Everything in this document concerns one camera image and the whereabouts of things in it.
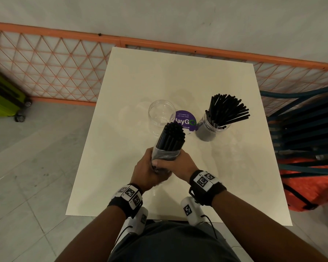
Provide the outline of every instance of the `purple sticker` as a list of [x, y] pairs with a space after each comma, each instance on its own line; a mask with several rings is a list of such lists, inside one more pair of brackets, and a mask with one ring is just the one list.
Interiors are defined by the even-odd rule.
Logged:
[[189, 131], [194, 131], [196, 128], [196, 118], [192, 115], [192, 113], [186, 110], [176, 111], [175, 120], [181, 124], [183, 128], [186, 128]]

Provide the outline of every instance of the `black strap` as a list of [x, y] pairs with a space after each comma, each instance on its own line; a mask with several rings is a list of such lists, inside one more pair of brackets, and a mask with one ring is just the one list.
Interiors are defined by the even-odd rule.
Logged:
[[311, 203], [307, 198], [305, 198], [303, 195], [301, 195], [298, 191], [296, 191], [292, 187], [284, 183], [282, 184], [285, 190], [288, 190], [290, 193], [292, 193], [294, 196], [296, 196], [298, 199], [300, 199], [302, 202], [305, 203], [305, 206], [303, 207], [304, 210], [314, 210], [319, 206], [318, 204]]

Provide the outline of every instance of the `plastic container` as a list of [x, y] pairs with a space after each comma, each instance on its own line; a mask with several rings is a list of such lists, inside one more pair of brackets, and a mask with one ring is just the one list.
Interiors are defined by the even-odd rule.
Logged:
[[215, 128], [207, 120], [206, 114], [196, 125], [196, 135], [202, 141], [212, 141], [217, 134], [227, 130], [231, 124], [226, 125], [225, 128]]
[[155, 135], [162, 133], [166, 123], [175, 120], [176, 110], [172, 103], [166, 100], [154, 101], [148, 109], [150, 129]]

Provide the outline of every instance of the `white table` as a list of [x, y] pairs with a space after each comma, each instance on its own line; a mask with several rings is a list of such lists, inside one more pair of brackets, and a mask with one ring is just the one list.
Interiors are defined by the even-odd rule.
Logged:
[[[197, 119], [212, 95], [235, 95], [250, 118], [212, 142], [186, 136], [183, 149], [227, 189], [282, 225], [292, 225], [252, 64], [135, 49], [112, 49], [66, 215], [97, 216], [157, 137], [148, 129], [149, 105], [165, 99]], [[180, 202], [189, 185], [172, 175], [146, 192], [149, 219], [185, 220]], [[221, 222], [203, 206], [212, 222]]]

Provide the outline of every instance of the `orange fabric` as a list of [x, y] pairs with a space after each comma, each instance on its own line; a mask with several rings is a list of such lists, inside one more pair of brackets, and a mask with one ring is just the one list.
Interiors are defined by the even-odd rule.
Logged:
[[[289, 164], [298, 162], [311, 162], [313, 159], [307, 158], [292, 158], [292, 159], [278, 159], [278, 163]], [[316, 168], [328, 168], [328, 166], [316, 166]], [[296, 171], [281, 170], [280, 175], [297, 173]], [[294, 177], [282, 178], [282, 182], [298, 193], [307, 198], [311, 203], [323, 205], [328, 202], [328, 176], [315, 176], [315, 177]], [[284, 190], [285, 198], [290, 210], [293, 211], [306, 211], [303, 209], [305, 203], [298, 199], [293, 193]]]

